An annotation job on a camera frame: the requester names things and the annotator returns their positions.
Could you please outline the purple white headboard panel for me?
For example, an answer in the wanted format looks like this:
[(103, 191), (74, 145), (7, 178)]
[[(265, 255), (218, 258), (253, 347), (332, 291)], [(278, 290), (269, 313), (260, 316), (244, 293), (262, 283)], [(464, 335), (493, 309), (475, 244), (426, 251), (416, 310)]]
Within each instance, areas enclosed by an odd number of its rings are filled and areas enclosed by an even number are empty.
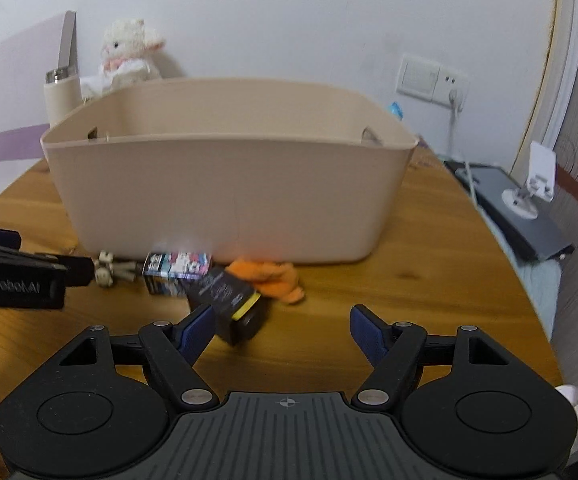
[(46, 73), (77, 64), (75, 31), (66, 11), (0, 43), (0, 193), (42, 159)]

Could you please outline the tissue box with tissue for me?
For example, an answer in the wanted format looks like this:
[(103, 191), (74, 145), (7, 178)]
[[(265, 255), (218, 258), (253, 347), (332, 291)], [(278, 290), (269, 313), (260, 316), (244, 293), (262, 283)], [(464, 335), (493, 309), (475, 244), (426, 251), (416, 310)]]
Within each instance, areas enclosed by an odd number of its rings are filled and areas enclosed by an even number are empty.
[(103, 96), (104, 83), (99, 75), (80, 77), (80, 96), (84, 102)]

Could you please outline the white phone stand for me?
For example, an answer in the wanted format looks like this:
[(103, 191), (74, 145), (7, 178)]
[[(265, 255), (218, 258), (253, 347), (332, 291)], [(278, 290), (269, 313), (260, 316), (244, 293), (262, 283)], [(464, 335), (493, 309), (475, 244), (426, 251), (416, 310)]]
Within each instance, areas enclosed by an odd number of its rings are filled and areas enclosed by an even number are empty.
[(535, 141), (530, 146), (528, 156), (528, 176), (523, 186), (502, 192), (502, 202), (517, 217), (523, 220), (535, 220), (539, 212), (533, 203), (537, 197), (545, 203), (554, 200), (556, 188), (557, 157), (554, 151)]

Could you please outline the orange plush toy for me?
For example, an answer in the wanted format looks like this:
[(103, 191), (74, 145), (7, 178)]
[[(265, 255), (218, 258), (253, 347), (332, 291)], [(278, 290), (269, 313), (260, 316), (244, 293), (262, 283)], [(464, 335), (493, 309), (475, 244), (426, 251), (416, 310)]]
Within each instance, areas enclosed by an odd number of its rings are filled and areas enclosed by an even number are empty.
[(305, 297), (298, 271), (292, 263), (236, 260), (226, 271), (247, 282), (261, 295), (283, 302), (298, 304)]

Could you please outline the black yellow small box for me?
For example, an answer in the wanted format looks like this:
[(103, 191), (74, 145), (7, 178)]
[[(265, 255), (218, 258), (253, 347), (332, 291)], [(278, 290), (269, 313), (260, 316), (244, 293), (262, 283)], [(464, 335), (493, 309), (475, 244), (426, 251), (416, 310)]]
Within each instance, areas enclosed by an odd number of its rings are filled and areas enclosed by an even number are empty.
[(231, 346), (252, 339), (268, 319), (269, 300), (222, 266), (213, 266), (186, 284), (191, 309), (208, 304), (216, 317), (216, 335)]

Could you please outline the cream thermos bottle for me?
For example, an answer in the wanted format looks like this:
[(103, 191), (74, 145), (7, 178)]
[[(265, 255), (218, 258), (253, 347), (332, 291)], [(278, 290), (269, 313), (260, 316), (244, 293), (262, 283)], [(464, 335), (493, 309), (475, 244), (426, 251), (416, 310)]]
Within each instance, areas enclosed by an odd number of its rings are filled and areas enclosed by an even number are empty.
[(80, 77), (72, 66), (62, 66), (46, 73), (44, 97), (50, 127), (61, 122), (83, 103)]

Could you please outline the white plush bunny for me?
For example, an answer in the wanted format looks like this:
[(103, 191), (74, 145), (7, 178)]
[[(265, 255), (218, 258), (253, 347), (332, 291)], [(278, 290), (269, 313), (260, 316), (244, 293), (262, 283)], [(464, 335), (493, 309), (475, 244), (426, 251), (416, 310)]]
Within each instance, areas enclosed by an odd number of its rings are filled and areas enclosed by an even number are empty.
[(161, 79), (154, 56), (165, 46), (165, 38), (143, 20), (118, 20), (103, 33), (99, 77), (102, 93), (110, 93)]

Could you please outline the beige plastic storage bin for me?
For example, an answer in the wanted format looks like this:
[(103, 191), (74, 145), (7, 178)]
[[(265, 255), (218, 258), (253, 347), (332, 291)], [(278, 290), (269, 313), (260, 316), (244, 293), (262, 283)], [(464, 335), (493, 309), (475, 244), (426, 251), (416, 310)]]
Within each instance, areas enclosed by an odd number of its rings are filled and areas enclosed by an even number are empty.
[(88, 252), (311, 264), (374, 250), (418, 139), (351, 90), (189, 78), (92, 100), (40, 143)]

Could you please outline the blue bird figurine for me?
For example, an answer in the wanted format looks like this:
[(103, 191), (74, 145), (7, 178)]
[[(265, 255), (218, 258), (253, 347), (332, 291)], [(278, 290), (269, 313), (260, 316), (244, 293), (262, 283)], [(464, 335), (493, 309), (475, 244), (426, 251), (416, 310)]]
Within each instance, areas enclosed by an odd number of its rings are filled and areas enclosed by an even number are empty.
[(404, 117), (404, 113), (402, 111), (402, 108), (400, 107), (400, 104), (398, 104), (397, 102), (393, 102), (390, 105), (390, 112), (392, 115), (394, 115), (399, 120), (402, 120)]

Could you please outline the white wall switch socket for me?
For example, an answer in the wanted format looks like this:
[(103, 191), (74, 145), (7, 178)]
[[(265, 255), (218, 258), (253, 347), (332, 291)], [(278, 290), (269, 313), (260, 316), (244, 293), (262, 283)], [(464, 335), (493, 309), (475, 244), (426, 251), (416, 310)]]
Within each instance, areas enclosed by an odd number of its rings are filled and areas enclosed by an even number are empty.
[(469, 86), (469, 77), (460, 70), (426, 58), (404, 54), (395, 89), (405, 96), (461, 112)]

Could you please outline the small beige skeleton figure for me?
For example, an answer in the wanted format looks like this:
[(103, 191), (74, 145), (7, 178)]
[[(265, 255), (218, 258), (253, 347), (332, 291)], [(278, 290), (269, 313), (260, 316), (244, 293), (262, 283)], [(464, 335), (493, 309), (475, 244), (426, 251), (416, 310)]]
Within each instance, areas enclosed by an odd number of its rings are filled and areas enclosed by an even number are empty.
[(112, 287), (117, 280), (133, 282), (139, 273), (138, 263), (116, 260), (112, 252), (99, 252), (94, 266), (95, 281), (104, 288)]

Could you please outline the dark grey tablet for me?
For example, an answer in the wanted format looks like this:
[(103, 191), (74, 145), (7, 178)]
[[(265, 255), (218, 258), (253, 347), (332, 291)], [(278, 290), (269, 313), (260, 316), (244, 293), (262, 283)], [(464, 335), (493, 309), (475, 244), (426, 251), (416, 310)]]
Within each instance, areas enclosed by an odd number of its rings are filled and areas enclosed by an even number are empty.
[(521, 260), (544, 262), (562, 260), (574, 252), (574, 245), (549, 218), (536, 198), (511, 179), (504, 170), (467, 165), (448, 160), (447, 169), (468, 191), (502, 231), (507, 243)]

